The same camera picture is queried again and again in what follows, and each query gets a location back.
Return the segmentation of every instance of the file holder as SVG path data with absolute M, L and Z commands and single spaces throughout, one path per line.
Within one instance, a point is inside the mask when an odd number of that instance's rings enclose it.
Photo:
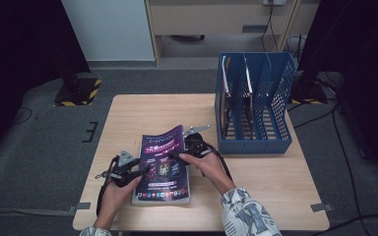
M 220 54 L 215 110 L 221 153 L 287 150 L 284 114 L 295 71 L 287 52 Z

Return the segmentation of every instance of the hand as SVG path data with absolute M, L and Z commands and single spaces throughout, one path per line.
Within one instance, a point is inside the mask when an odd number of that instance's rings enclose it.
M 200 169 L 220 194 L 223 195 L 235 188 L 234 183 L 223 170 L 219 158 L 213 152 L 208 153 L 203 158 L 197 158 L 186 153 L 179 154 L 179 157 Z
M 130 195 L 137 187 L 138 183 L 140 183 L 142 178 L 142 176 L 137 177 L 122 188 L 116 186 L 113 181 L 106 186 L 102 197 L 99 216 L 94 222 L 94 227 L 103 228 L 106 230 L 110 229 L 112 220 L 115 218 L 116 213 L 123 205 L 127 196 Z

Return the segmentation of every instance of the patterned sleeve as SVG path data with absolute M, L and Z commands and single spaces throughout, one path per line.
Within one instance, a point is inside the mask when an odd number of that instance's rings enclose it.
M 222 224 L 227 236 L 282 236 L 266 209 L 243 188 L 235 188 L 220 198 Z
M 88 227 L 81 232 L 80 236 L 112 236 L 111 233 L 105 229 Z

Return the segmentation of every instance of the person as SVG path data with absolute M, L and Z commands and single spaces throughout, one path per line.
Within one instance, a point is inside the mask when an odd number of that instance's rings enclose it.
M 223 170 L 219 158 L 213 152 L 203 158 L 183 153 L 179 154 L 179 157 L 195 165 L 220 192 L 220 202 L 223 206 L 222 224 L 227 236 L 282 235 L 266 209 L 253 200 L 245 189 L 235 186 Z M 103 194 L 100 213 L 94 226 L 83 230 L 81 236 L 110 236 L 109 229 L 115 214 L 140 180 L 141 177 L 136 178 L 123 188 L 109 183 Z

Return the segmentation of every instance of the purple magazine cover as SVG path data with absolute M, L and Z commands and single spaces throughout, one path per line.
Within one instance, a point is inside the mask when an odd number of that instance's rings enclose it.
M 141 169 L 150 164 L 152 168 L 137 186 L 136 201 L 133 203 L 143 201 L 154 204 L 189 198 L 186 165 L 167 157 L 170 151 L 182 150 L 184 150 L 182 125 L 162 135 L 143 136 L 139 167 Z

